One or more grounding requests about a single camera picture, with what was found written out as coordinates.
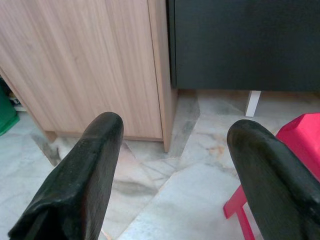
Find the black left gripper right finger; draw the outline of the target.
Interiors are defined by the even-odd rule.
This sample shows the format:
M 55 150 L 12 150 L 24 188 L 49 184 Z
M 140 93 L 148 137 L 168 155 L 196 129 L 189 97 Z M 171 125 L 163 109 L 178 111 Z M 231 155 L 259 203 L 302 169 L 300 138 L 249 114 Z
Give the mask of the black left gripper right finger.
M 320 183 L 265 127 L 238 120 L 227 145 L 249 208 L 265 240 L 320 238 Z

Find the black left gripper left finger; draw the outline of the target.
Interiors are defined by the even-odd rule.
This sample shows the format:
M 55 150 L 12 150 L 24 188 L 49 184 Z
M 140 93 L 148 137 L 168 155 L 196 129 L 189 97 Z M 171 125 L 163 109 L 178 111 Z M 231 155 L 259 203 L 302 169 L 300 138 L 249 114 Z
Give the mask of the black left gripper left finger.
M 104 112 L 44 180 L 11 240 L 96 240 L 111 196 L 124 123 Z

